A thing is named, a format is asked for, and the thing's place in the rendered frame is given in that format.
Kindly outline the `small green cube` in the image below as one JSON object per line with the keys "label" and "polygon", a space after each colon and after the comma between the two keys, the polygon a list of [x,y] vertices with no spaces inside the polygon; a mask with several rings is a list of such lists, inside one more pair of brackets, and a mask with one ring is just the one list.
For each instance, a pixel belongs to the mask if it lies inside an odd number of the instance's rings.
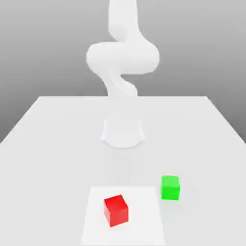
{"label": "small green cube", "polygon": [[163,175],[161,177],[161,199],[179,200],[180,182],[175,175]]}

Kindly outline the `small red cube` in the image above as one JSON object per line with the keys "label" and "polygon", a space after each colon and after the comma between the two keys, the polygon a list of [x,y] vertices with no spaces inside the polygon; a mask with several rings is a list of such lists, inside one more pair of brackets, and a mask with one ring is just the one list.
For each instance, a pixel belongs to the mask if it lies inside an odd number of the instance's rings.
{"label": "small red cube", "polygon": [[110,227],[129,221],[129,208],[122,195],[104,199],[104,215]]}

